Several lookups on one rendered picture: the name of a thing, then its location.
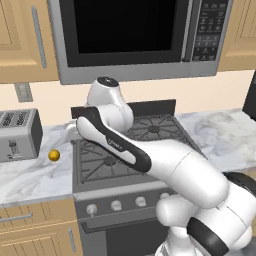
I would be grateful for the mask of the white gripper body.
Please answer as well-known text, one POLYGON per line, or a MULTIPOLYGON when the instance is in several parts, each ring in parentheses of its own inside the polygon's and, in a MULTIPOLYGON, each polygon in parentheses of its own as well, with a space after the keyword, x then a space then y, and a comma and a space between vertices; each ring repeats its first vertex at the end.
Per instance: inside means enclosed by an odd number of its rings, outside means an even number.
POLYGON ((81 136, 78 133, 76 123, 70 122, 66 127, 66 140, 71 141, 71 140, 78 140, 78 139, 81 139, 81 136))

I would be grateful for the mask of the yellow lemon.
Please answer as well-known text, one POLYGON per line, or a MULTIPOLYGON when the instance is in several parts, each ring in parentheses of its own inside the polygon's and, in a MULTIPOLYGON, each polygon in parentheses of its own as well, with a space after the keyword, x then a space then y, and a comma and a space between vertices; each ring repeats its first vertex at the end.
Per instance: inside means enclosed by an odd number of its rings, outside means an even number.
POLYGON ((56 162, 60 159, 60 152, 56 149, 50 150, 48 153, 48 158, 52 162, 56 162))

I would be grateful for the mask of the grey gas stove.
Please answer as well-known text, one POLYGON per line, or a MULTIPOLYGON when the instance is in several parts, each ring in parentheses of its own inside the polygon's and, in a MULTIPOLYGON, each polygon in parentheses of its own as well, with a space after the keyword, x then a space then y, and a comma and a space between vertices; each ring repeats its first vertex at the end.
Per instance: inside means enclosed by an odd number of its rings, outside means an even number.
POLYGON ((127 167, 103 148, 84 139, 73 144, 73 196, 79 221, 89 226, 99 226, 156 218, 155 206, 160 194, 173 191, 164 183, 127 167), (143 196, 145 207, 138 207, 135 199, 143 196), (111 203, 119 200, 121 211, 113 211, 111 203), (97 213, 91 216, 86 208, 97 206, 97 213))

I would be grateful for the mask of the silver toaster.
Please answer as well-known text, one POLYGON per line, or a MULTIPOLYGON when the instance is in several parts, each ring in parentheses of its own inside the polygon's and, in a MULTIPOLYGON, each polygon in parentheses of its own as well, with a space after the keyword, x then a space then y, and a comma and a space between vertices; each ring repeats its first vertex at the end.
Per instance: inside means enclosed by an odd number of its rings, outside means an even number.
POLYGON ((37 158, 42 137, 37 109, 0 111, 0 162, 37 158))

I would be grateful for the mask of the wooden drawer front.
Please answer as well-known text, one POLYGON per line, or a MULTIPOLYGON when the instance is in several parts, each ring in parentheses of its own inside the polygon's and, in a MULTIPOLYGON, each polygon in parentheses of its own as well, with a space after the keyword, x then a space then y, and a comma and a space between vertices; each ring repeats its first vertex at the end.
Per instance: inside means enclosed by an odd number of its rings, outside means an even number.
POLYGON ((0 218, 33 213, 32 218, 0 223, 0 233, 55 224, 76 223, 72 198, 0 208, 0 218))

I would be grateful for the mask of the silver microwave oven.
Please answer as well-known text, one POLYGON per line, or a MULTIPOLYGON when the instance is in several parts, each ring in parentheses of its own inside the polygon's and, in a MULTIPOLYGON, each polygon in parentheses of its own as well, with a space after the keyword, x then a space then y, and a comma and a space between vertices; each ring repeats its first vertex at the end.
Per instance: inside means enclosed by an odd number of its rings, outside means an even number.
POLYGON ((214 76, 234 0, 49 0, 60 82, 214 76))

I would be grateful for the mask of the wooden base cupboard door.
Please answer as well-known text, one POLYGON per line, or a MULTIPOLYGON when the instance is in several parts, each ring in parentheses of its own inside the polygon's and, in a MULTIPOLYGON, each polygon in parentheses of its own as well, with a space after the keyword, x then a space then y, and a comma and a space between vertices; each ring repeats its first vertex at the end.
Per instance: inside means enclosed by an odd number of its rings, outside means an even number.
POLYGON ((0 233, 0 256, 83 256, 77 223, 55 224, 0 233), (76 252, 72 252, 68 228, 76 252))

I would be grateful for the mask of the grey oven door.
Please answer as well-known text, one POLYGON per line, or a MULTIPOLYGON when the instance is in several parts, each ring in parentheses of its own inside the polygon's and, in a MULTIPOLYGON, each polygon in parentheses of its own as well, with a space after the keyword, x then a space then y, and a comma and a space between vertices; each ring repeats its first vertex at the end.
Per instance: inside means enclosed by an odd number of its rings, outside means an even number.
POLYGON ((131 225, 86 234, 80 228, 84 256, 153 256, 168 228, 156 223, 131 225))

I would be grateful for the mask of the black appliance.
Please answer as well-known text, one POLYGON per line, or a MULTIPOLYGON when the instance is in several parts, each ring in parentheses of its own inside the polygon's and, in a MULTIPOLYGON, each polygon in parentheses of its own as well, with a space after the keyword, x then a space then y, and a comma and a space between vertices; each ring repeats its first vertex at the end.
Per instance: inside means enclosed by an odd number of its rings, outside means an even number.
POLYGON ((253 74, 242 111, 256 122, 256 71, 253 74))

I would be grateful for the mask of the grey wall socket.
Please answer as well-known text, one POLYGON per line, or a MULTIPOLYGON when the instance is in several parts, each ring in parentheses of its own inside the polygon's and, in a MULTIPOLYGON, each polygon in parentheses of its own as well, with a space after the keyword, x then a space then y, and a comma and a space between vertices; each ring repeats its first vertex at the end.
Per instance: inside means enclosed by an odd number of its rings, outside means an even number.
POLYGON ((32 102, 33 96, 30 88, 30 84, 26 83, 15 83, 15 91, 17 94, 18 101, 20 103, 32 102))

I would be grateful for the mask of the wooden wall cupboard door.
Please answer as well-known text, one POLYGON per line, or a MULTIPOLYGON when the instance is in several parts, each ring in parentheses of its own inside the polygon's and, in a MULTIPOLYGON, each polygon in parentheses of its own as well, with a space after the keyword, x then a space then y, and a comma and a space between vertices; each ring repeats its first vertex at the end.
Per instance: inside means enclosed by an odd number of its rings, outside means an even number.
POLYGON ((0 0, 0 84, 58 79, 48 0, 0 0), (46 69, 41 65, 32 6, 38 12, 46 69))
POLYGON ((256 0, 234 0, 218 71, 256 69, 256 0))

